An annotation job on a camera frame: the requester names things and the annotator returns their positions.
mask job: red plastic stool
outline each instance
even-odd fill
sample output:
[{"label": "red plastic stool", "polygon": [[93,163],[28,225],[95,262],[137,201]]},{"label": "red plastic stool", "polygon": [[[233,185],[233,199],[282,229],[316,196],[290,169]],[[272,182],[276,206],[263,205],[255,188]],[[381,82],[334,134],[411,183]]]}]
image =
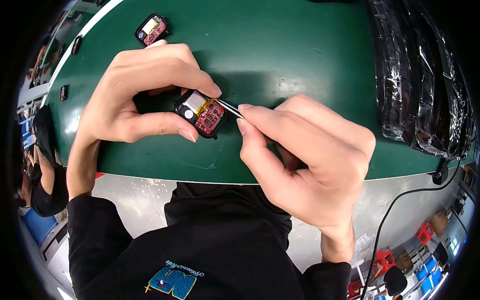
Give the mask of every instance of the red plastic stool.
[{"label": "red plastic stool", "polygon": [[361,289],[361,282],[360,280],[359,281],[355,281],[355,282],[350,282],[350,284],[348,285],[348,296],[347,296],[347,299],[351,299],[353,297],[356,297],[358,295],[360,295],[360,289]]},{"label": "red plastic stool", "polygon": [[426,245],[428,241],[430,241],[432,236],[433,236],[433,229],[428,222],[425,222],[422,225],[420,225],[420,229],[415,235],[415,237],[417,237],[417,239],[420,241],[420,243],[422,243],[422,245]]},{"label": "red plastic stool", "polygon": [[386,273],[388,270],[390,270],[391,267],[395,265],[395,260],[393,259],[390,247],[388,247],[388,250],[385,252],[383,252],[382,250],[377,252],[375,257],[375,263],[380,263],[383,267],[378,275]]}]

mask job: floor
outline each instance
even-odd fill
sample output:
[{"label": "floor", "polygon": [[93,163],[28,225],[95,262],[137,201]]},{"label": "floor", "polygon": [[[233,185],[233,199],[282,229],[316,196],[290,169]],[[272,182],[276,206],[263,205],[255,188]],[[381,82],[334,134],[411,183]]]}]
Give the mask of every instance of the floor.
[{"label": "floor", "polygon": [[[455,169],[450,169],[450,176]],[[454,181],[442,191],[408,194],[400,198],[393,207],[382,229],[379,249],[394,248],[411,238],[419,226],[433,216],[441,207],[453,203],[462,172],[459,170]],[[401,178],[366,181],[363,194],[357,202],[353,225],[356,247],[351,261],[355,266],[360,259],[371,257],[378,226],[393,199],[412,189],[438,187],[430,175],[415,175]],[[163,206],[170,200],[176,182],[104,175],[96,180],[93,196],[115,203],[119,215],[130,234],[139,235],[167,225]],[[289,235],[288,254],[295,265],[304,271],[322,259],[320,231],[293,219]]]}]

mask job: round white component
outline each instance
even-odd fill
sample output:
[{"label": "round white component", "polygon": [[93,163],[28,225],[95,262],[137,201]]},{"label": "round white component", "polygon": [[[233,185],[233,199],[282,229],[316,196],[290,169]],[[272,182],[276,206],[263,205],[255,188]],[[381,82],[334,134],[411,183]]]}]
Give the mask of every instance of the round white component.
[{"label": "round white component", "polygon": [[193,117],[193,111],[191,111],[191,110],[185,111],[184,116],[185,116],[187,119],[191,119],[191,118]]}]

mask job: cardboard box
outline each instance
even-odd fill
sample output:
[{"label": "cardboard box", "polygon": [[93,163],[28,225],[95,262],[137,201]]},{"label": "cardboard box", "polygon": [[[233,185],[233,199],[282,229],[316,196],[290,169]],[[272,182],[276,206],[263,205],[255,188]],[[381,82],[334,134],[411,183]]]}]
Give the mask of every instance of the cardboard box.
[{"label": "cardboard box", "polygon": [[432,227],[433,232],[436,234],[437,237],[442,236],[442,232],[444,231],[447,224],[448,218],[445,210],[436,213],[430,220],[430,226]]},{"label": "cardboard box", "polygon": [[412,259],[408,255],[407,252],[403,252],[396,260],[395,260],[395,265],[400,269],[400,270],[406,270],[409,269],[410,267],[413,266]]}]

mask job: black cable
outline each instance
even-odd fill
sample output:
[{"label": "black cable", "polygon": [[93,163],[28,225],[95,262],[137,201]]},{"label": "black cable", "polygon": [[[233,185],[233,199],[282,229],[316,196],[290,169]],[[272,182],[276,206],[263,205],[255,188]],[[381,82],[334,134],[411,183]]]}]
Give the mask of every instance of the black cable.
[{"label": "black cable", "polygon": [[414,192],[430,192],[430,191],[439,191],[439,190],[443,190],[444,188],[447,187],[447,185],[449,185],[452,181],[453,181],[453,178],[455,178],[455,175],[456,175],[456,172],[458,171],[460,167],[460,161],[458,161],[458,165],[456,166],[456,169],[455,169],[455,173],[453,173],[453,176],[450,178],[450,180],[443,186],[439,187],[439,188],[428,188],[428,189],[416,189],[416,190],[411,190],[411,191],[406,191],[406,192],[403,192],[401,193],[400,195],[398,195],[393,201],[392,201],[392,204],[390,204],[390,206],[388,207],[387,209],[387,212],[385,213],[384,215],[384,218],[382,219],[382,221],[380,222],[380,226],[378,227],[378,231],[377,231],[377,237],[375,239],[375,245],[373,247],[373,254],[372,254],[372,260],[370,262],[370,268],[368,270],[368,275],[367,275],[367,279],[365,280],[365,286],[363,287],[363,292],[362,292],[362,295],[361,295],[361,298],[360,300],[363,300],[365,298],[365,294],[367,292],[367,288],[368,288],[368,281],[370,280],[370,276],[372,275],[372,271],[373,271],[373,265],[375,263],[375,257],[376,257],[376,254],[377,254],[377,247],[378,247],[378,240],[380,238],[380,230],[382,230],[382,226],[385,222],[385,220],[387,219],[387,216],[388,216],[388,213],[392,210],[392,207],[393,205],[395,204],[395,202],[401,197],[401,196],[405,196],[407,194],[411,194],[411,193],[414,193]]}]

